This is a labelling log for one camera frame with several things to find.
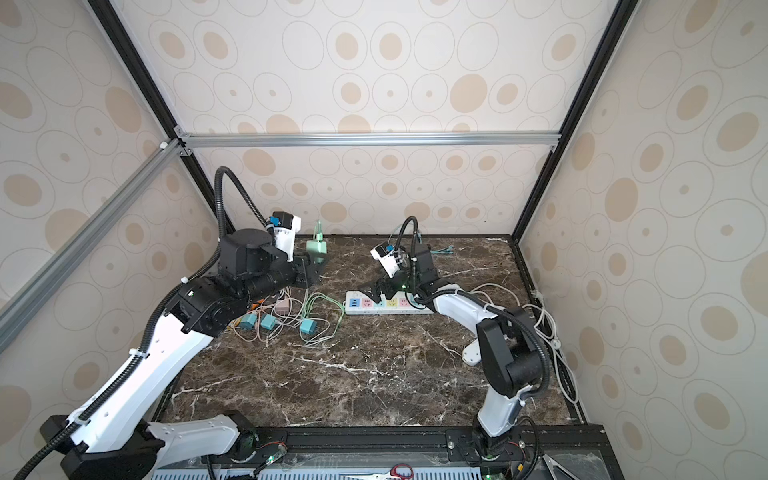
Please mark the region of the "light green charger plug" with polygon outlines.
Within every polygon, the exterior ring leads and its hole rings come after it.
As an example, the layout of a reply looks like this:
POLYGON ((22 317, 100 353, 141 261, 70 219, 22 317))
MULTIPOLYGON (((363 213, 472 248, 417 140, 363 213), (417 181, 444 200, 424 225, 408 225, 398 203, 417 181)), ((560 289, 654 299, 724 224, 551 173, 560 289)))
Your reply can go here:
POLYGON ((321 220, 316 221, 313 236, 306 242, 305 249, 315 264, 322 264, 325 262, 328 254, 328 245, 325 240, 321 220))

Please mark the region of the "teal charger with teal cable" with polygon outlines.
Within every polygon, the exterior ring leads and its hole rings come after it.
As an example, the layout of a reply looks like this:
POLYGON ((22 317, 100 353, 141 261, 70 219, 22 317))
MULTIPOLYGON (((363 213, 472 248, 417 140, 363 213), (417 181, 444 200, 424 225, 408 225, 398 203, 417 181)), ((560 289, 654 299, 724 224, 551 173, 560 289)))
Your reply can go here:
POLYGON ((417 310, 424 310, 425 306, 423 304, 420 304, 417 299, 415 298, 414 294, 411 292, 405 292, 404 293, 405 298, 407 299, 409 305, 417 310))

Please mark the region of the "white multicolour power strip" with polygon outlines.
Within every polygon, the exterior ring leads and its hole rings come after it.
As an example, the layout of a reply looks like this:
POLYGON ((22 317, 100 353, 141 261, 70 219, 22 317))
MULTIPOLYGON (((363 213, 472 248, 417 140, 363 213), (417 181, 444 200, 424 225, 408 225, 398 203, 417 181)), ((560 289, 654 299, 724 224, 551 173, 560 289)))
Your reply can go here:
POLYGON ((397 292, 392 299, 381 295, 379 301, 374 301, 360 291, 347 291, 344 307, 345 313, 350 316, 432 314, 426 307, 412 306, 403 292, 397 292))

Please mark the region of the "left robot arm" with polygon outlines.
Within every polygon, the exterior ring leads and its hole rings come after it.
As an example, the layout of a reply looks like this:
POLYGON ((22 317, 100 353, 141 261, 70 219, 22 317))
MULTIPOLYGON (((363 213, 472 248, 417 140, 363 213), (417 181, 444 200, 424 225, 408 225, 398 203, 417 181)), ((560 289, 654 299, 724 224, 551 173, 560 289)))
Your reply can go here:
POLYGON ((309 289, 324 258, 295 252, 300 218, 284 211, 257 214, 259 229, 230 233, 222 183, 229 178, 257 212, 236 174, 217 169, 214 179, 219 241, 212 257, 173 287, 151 313, 141 342, 107 384, 69 416, 54 415, 40 434, 45 445, 15 474, 27 478, 51 453, 63 458, 70 479, 145 479, 164 463, 231 452, 246 421, 221 414, 208 421, 162 425, 145 413, 181 370, 213 339, 262 299, 285 288, 309 289))

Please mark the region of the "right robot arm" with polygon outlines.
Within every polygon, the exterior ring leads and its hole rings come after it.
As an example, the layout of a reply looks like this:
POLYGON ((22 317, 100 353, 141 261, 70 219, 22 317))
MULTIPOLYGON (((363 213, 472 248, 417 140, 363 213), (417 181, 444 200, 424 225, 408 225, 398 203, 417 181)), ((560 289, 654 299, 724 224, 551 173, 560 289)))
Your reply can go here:
POLYGON ((488 390, 475 420, 475 439, 487 449, 506 440, 527 401, 550 386, 549 354, 535 331, 531 312, 506 308, 440 276, 430 248, 415 242, 409 250, 386 242, 371 256, 385 275, 363 287, 372 301, 402 293, 414 307, 452 319, 475 334, 469 362, 480 364, 488 390))

